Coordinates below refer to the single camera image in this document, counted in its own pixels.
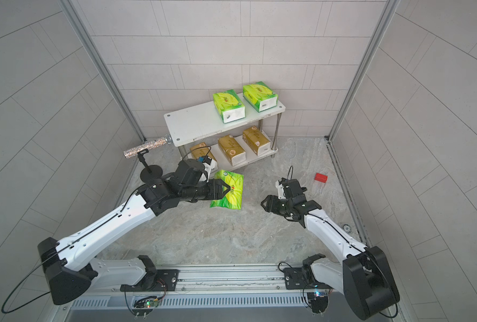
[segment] tiled wall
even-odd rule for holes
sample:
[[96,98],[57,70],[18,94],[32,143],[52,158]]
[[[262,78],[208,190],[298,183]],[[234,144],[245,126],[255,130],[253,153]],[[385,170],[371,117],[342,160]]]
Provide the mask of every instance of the tiled wall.
[[[56,1],[0,1],[0,309],[37,244],[113,209],[139,143]],[[48,291],[41,268],[8,306]],[[43,297],[0,321],[35,322]]]
[[[380,2],[73,0],[146,137],[163,115],[265,81],[287,106],[279,134],[328,135]],[[276,117],[266,120],[268,134]]]
[[412,321],[477,321],[477,0],[402,0],[333,142]]

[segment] robotic arm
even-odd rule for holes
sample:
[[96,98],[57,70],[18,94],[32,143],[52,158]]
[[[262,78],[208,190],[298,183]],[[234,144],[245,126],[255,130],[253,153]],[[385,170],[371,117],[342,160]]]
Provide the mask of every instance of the robotic arm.
[[303,261],[306,286],[325,283],[344,294],[358,318],[365,320],[399,302],[400,296],[387,257],[378,248],[355,240],[327,216],[321,206],[306,200],[297,179],[276,182],[278,196],[269,195],[261,205],[267,212],[299,222],[316,235],[341,261],[334,263],[322,254]]
[[152,179],[129,199],[88,227],[59,241],[52,237],[38,245],[43,271],[55,305],[68,303],[89,288],[124,284],[149,291],[157,284],[157,270],[147,256],[133,260],[96,259],[100,251],[128,231],[180,201],[222,199],[230,186],[209,179],[212,160],[182,160],[175,172]]

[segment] tissue box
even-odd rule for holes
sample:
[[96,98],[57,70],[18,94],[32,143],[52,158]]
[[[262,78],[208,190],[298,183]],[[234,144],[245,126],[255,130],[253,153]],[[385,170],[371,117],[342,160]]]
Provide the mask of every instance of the tissue box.
[[218,167],[217,159],[213,156],[212,152],[209,151],[210,149],[203,148],[204,146],[207,146],[206,143],[201,142],[198,145],[194,145],[193,147],[191,147],[190,152],[192,153],[192,157],[197,160],[200,157],[204,157],[208,153],[208,156],[215,161],[215,167]]
[[244,85],[244,97],[258,112],[270,109],[278,104],[278,94],[274,93],[264,82]]
[[213,94],[213,103],[224,123],[246,117],[244,104],[234,90]]
[[258,127],[251,126],[242,132],[242,139],[246,144],[260,156],[270,150],[270,141],[265,135],[258,130]]
[[219,149],[221,149],[224,156],[228,159],[231,165],[235,166],[241,162],[246,161],[246,151],[235,140],[233,135],[222,137],[218,140]]

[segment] sparkly cylinder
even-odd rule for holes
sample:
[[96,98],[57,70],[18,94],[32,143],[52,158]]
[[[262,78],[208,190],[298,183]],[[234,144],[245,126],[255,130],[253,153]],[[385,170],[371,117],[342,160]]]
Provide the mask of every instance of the sparkly cylinder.
[[135,146],[135,147],[133,147],[129,150],[124,151],[124,156],[129,159],[131,157],[136,156],[138,152],[140,152],[144,149],[151,150],[151,149],[154,149],[154,148],[157,148],[159,146],[166,145],[166,144],[172,143],[172,142],[173,142],[173,139],[171,138],[171,135],[167,134],[164,137],[157,138],[156,140],[146,142],[144,144],[141,144],[139,146]]

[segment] marble floor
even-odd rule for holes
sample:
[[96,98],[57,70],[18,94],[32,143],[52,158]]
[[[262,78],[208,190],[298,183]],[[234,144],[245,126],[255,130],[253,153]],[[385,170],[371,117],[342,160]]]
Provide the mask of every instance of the marble floor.
[[[208,145],[216,139],[205,140]],[[287,176],[306,186],[307,200],[315,200],[340,226],[349,224],[358,238],[343,191],[322,138],[280,138],[279,152],[235,172],[244,175],[242,209],[210,208],[210,201],[182,202],[159,217],[122,236],[98,256],[102,259],[130,259],[148,255],[155,264],[250,264],[298,263],[313,254],[336,261],[325,245],[296,222],[267,213],[260,202],[277,195],[274,182]],[[167,145],[145,155],[148,164],[160,165],[164,173],[176,170],[178,148]],[[139,185],[142,164],[138,164],[125,197]],[[315,181],[315,173],[328,175],[328,182]]]

